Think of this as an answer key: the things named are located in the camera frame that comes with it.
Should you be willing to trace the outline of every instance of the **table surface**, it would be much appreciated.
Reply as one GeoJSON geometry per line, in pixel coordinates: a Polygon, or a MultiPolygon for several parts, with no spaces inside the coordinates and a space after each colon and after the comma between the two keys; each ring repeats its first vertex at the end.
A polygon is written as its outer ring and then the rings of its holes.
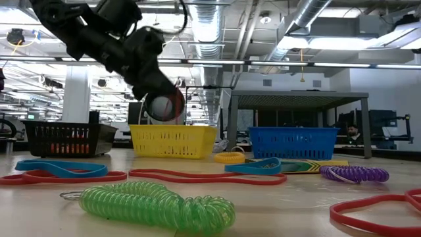
{"type": "MultiPolygon", "coordinates": [[[[0,157],[0,175],[17,174],[16,162],[33,159],[28,152],[15,152],[12,157],[0,157]]],[[[329,206],[347,200],[367,198],[378,194],[396,193],[419,188],[421,163],[389,159],[360,159],[335,156],[349,160],[352,165],[381,167],[391,177],[384,184],[367,182],[344,184],[322,178],[319,174],[292,174],[277,186],[247,184],[175,184],[160,180],[169,190],[188,196],[221,196],[232,201],[236,222],[218,236],[376,236],[329,219],[329,206]]],[[[92,159],[65,159],[106,164],[112,171],[130,169],[170,169],[194,173],[223,172],[224,165],[205,160],[135,158],[131,149],[113,149],[109,154],[92,159]]],[[[263,177],[250,176],[253,179],[263,177]]],[[[187,236],[157,227],[102,219],[85,213],[77,201],[66,201],[61,192],[83,190],[98,185],[32,184],[0,187],[0,229],[2,236],[187,236]]],[[[347,213],[353,217],[391,226],[420,226],[421,215],[406,203],[388,202],[347,213]]]]}

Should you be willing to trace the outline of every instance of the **table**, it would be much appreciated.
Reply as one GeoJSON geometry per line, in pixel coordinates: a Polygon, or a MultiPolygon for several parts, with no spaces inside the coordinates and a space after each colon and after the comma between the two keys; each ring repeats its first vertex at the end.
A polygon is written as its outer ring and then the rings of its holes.
{"type": "MultiPolygon", "coordinates": [[[[28,152],[14,152],[12,157],[0,157],[0,175],[18,173],[16,163],[31,159],[28,152]]],[[[375,166],[387,169],[391,179],[385,184],[351,185],[322,178],[319,174],[288,175],[288,181],[277,186],[250,186],[246,184],[175,184],[152,179],[131,178],[160,182],[169,190],[187,196],[221,196],[235,204],[236,222],[220,237],[344,237],[367,234],[329,220],[329,206],[373,195],[398,193],[419,188],[421,163],[389,159],[347,159],[352,165],[375,166]]],[[[213,173],[222,172],[224,165],[212,159],[134,158],[131,149],[112,149],[108,155],[92,159],[63,159],[90,161],[108,165],[110,170],[128,171],[134,168],[159,168],[173,171],[213,173]]],[[[151,228],[140,224],[102,219],[85,213],[75,201],[59,197],[61,192],[83,190],[98,185],[90,184],[32,184],[29,186],[0,187],[0,229],[2,236],[34,237],[173,237],[174,231],[151,228]]],[[[419,225],[421,217],[402,203],[385,203],[356,213],[354,217],[394,226],[419,225]]],[[[176,233],[176,237],[186,236],[176,233]]]]}
{"type": "Polygon", "coordinates": [[[353,92],[276,92],[276,91],[239,91],[231,93],[228,113],[228,149],[237,141],[238,109],[294,109],[320,112],[319,126],[322,126],[323,111],[348,103],[361,101],[362,135],[364,158],[371,158],[370,120],[368,117],[368,93],[353,92]]]}

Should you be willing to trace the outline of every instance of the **metal table frame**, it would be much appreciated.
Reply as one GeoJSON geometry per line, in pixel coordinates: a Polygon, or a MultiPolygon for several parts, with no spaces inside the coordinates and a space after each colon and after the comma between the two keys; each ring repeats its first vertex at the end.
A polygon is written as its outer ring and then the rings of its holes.
{"type": "Polygon", "coordinates": [[[309,105],[308,107],[300,107],[299,109],[312,110],[326,112],[328,109],[333,109],[341,105],[346,105],[355,101],[361,102],[361,114],[362,114],[362,138],[364,141],[364,158],[371,158],[371,140],[370,140],[370,122],[368,117],[368,93],[354,93],[354,92],[272,92],[272,91],[236,91],[233,90],[231,93],[230,109],[228,113],[228,150],[231,150],[237,143],[237,113],[238,109],[282,109],[287,104],[278,105],[263,105],[258,103],[258,99],[270,96],[279,97],[283,99],[289,99],[295,101],[299,99],[320,98],[327,99],[327,103],[321,103],[319,105],[309,105]],[[243,104],[241,101],[244,97],[256,97],[255,104],[243,104]]]}

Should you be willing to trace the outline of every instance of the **ventilation duct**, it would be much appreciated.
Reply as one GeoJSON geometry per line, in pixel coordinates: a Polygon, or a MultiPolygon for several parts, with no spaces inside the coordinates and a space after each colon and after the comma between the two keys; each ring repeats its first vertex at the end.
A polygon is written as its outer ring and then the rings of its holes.
{"type": "MultiPolygon", "coordinates": [[[[220,59],[221,46],[217,45],[217,43],[220,43],[221,39],[223,8],[216,5],[192,5],[189,7],[189,11],[193,18],[192,30],[195,41],[209,43],[207,45],[196,45],[197,57],[199,59],[220,59]]],[[[202,67],[200,70],[201,82],[199,85],[196,83],[197,86],[220,85],[220,82],[217,81],[218,74],[221,70],[220,68],[202,67]]],[[[217,119],[215,116],[218,112],[218,105],[216,104],[218,98],[215,97],[216,95],[219,95],[219,93],[219,91],[216,93],[213,91],[204,91],[203,96],[201,97],[203,103],[210,104],[204,106],[210,122],[214,122],[217,119]]]]}
{"type": "MultiPolygon", "coordinates": [[[[308,35],[310,25],[317,16],[329,5],[332,0],[301,0],[297,10],[290,16],[284,17],[281,21],[281,38],[278,45],[265,58],[266,61],[281,61],[285,58],[290,49],[282,45],[282,38],[286,34],[308,35]]],[[[273,66],[262,66],[259,73],[279,73],[281,70],[273,66]]]]}

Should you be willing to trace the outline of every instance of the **person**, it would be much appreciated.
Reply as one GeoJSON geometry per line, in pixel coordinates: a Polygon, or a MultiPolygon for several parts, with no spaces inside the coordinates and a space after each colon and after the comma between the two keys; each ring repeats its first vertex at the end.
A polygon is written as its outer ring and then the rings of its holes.
{"type": "Polygon", "coordinates": [[[355,124],[348,126],[348,141],[352,145],[362,145],[364,143],[361,133],[355,124]]]}

